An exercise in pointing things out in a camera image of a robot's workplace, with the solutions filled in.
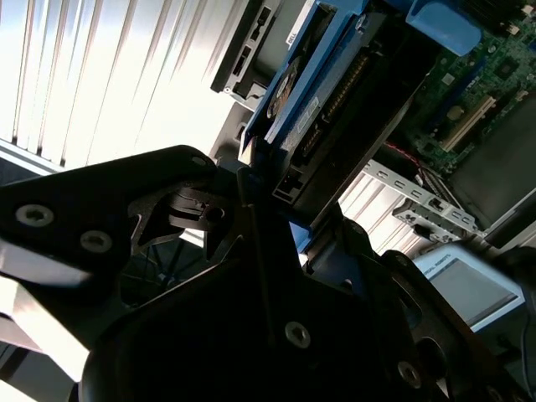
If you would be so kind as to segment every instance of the connector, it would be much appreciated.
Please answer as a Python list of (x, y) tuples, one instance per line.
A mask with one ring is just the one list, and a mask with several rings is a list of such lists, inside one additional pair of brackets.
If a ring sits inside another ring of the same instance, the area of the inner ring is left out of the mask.
[(495, 105), (495, 102), (497, 102), (497, 99), (492, 96), (484, 96), (484, 99), (480, 101), (477, 107), (454, 127), (448, 137), (442, 142), (441, 147), (447, 152), (451, 151), (475, 124), (484, 117), (486, 112)]

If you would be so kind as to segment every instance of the label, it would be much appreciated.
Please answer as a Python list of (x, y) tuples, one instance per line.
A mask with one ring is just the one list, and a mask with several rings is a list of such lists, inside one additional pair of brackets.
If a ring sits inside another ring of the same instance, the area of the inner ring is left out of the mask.
[(303, 130), (303, 127), (307, 125), (307, 123), (309, 122), (309, 119), (314, 114), (314, 111), (318, 107), (319, 103), (320, 102), (318, 101), (318, 97), (315, 96), (315, 99), (311, 101), (311, 103), (309, 104), (309, 106), (307, 107), (303, 115), (301, 115), (300, 120), (298, 121), (298, 125), (297, 125), (298, 134), (300, 134)]
[(296, 36), (298, 36), (298, 33), (300, 32), (300, 28), (302, 27), (303, 23), (305, 22), (305, 18), (307, 18), (307, 15), (309, 14), (309, 10), (311, 10), (312, 5), (314, 3), (315, 3), (315, 0), (306, 0), (305, 4), (303, 4), (303, 7), (301, 8), (300, 14), (298, 15), (298, 18), (296, 19), (296, 22), (292, 26), (291, 32), (286, 37), (285, 43), (288, 44), (289, 48), (294, 43), (294, 40), (296, 39)]

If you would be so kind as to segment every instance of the sticker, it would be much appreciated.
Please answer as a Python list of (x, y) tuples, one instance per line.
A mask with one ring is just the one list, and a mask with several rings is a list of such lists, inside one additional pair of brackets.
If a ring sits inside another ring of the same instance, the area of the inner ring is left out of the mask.
[(300, 32), (300, 28), (305, 22), (305, 19), (307, 18), (307, 15), (309, 14), (309, 10), (311, 10), (312, 5), (314, 3), (315, 3), (315, 0), (306, 0), (305, 4), (301, 8), (300, 14), (298, 15), (298, 18), (296, 18), (296, 22), (292, 26), (291, 32), (286, 37), (285, 43), (288, 44), (289, 48), (294, 43), (296, 36), (298, 36), (298, 33)]
[(446, 73), (441, 81), (443, 81), (443, 84), (445, 85), (450, 85), (454, 82), (454, 80), (455, 80), (454, 75), (450, 75), (449, 73)]
[(297, 126), (298, 134), (302, 132), (305, 125), (309, 122), (309, 119), (313, 115), (319, 103), (320, 102), (318, 101), (318, 97), (315, 96), (315, 98), (311, 101), (311, 104), (307, 107), (307, 110), (303, 113), (303, 115), (301, 115), (300, 120), (298, 121), (298, 126)]
[(283, 93), (283, 90), (285, 90), (286, 88), (286, 84), (288, 84), (288, 76), (285, 77), (285, 79), (283, 80), (283, 82), (281, 82), (281, 85), (279, 85), (279, 88), (277, 90), (277, 93), (276, 93), (276, 98), (279, 98), (281, 96), (281, 94)]

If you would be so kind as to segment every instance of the vented metal panel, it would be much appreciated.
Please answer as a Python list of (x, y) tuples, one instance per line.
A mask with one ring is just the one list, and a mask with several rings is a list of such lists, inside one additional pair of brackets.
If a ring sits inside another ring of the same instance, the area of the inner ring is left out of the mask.
[(425, 240), (411, 227), (392, 216), (393, 209), (404, 202), (404, 196), (380, 181), (360, 173), (339, 199), (344, 216), (354, 220), (368, 233), (373, 249), (380, 255), (398, 250), (408, 255)]
[(209, 152), (209, 89), (246, 0), (3, 0), (0, 138), (77, 168), (177, 144)]

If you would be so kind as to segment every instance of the mounting hole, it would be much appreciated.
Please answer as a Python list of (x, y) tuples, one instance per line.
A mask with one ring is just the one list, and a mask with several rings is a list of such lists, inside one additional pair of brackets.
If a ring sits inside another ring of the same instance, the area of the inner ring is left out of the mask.
[(446, 377), (445, 355), (439, 345), (431, 338), (422, 338), (416, 345), (420, 361), (428, 374), (435, 380)]
[(420, 388), (420, 376), (415, 367), (408, 362), (399, 362), (398, 364), (400, 377), (411, 387)]
[(207, 220), (211, 223), (219, 222), (225, 216), (225, 212), (221, 208), (212, 208), (207, 212)]
[(290, 321), (285, 325), (286, 339), (300, 349), (307, 349), (311, 344), (311, 336), (303, 325), (296, 321)]
[(54, 213), (38, 204), (23, 205), (15, 213), (17, 221), (33, 228), (43, 228), (54, 221)]
[(90, 253), (102, 254), (111, 249), (113, 241), (105, 232), (88, 230), (81, 235), (80, 245)]
[(192, 162), (199, 166), (207, 166), (207, 161), (205, 161), (201, 157), (192, 157)]

